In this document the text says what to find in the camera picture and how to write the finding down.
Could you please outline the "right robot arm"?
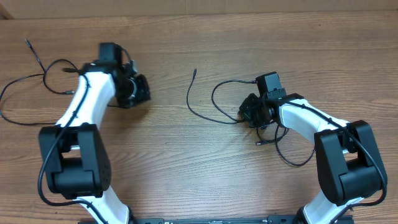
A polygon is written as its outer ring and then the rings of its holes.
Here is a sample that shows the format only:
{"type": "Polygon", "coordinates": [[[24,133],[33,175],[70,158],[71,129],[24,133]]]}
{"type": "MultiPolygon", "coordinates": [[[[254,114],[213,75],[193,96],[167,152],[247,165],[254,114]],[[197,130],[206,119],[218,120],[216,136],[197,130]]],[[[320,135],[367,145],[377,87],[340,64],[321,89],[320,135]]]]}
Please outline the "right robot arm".
{"type": "Polygon", "coordinates": [[[320,192],[295,216],[279,216],[279,223],[352,223],[348,210],[386,199],[387,174],[367,122],[335,118],[297,93],[288,95],[276,72],[254,83],[259,94],[250,94],[239,107],[243,120],[252,128],[275,123],[294,130],[314,145],[316,155],[320,192]]]}

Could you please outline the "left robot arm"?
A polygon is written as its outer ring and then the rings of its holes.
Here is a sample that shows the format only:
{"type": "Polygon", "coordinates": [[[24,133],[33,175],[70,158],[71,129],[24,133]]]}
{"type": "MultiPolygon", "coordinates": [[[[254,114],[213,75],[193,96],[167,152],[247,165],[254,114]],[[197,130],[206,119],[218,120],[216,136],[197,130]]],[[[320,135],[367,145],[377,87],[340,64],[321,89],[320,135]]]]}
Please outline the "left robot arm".
{"type": "Polygon", "coordinates": [[[78,89],[65,114],[39,133],[43,159],[37,180],[40,199],[53,207],[79,204],[95,223],[135,223],[129,206],[111,187],[111,163],[99,128],[112,100],[129,109],[150,100],[144,75],[126,49],[114,42],[99,45],[99,57],[78,74],[78,89]]]}

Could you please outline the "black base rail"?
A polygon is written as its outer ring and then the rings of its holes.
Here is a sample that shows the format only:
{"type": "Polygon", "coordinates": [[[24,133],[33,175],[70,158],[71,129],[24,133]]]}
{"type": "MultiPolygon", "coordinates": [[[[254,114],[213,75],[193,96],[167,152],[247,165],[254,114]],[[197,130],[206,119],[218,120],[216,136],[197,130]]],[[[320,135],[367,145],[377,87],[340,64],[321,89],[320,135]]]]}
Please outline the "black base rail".
{"type": "Polygon", "coordinates": [[[262,218],[177,219],[133,218],[128,224],[304,224],[295,215],[269,215],[262,218]]]}

